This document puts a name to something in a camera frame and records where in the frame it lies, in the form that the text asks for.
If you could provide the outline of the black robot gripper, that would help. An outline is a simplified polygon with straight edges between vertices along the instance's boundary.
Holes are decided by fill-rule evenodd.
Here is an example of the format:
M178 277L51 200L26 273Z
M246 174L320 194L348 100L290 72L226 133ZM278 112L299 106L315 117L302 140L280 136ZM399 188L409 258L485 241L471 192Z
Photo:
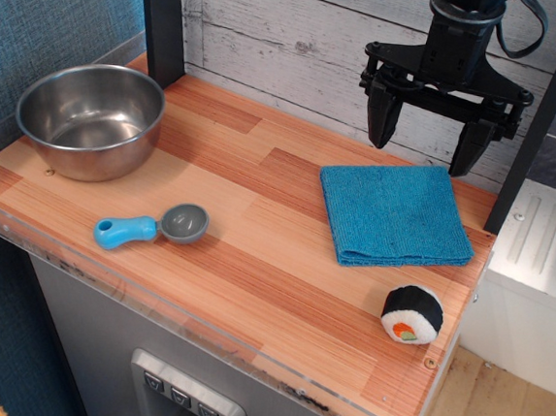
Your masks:
M409 104L460 121L463 127L450 163L451 176L464 176L493 139L511 139L534 95L496 72L486 51L493 35L506 55L521 58L540 43L510 51L504 42L504 12L432 5L426 43L408 46L371 42L360 86L369 96L371 143L383 149Z

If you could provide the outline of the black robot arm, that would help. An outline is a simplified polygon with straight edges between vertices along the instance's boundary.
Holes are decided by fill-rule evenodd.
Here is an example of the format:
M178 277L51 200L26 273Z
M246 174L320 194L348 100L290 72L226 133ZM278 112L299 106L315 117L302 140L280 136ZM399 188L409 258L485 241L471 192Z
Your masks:
M424 45L366 45L360 84L369 98L368 136L375 147L392 138L405 104L463 124L451 176L467 175L490 143L514 138L534 95L486 57L493 37L505 42L507 1L430 0L433 18Z

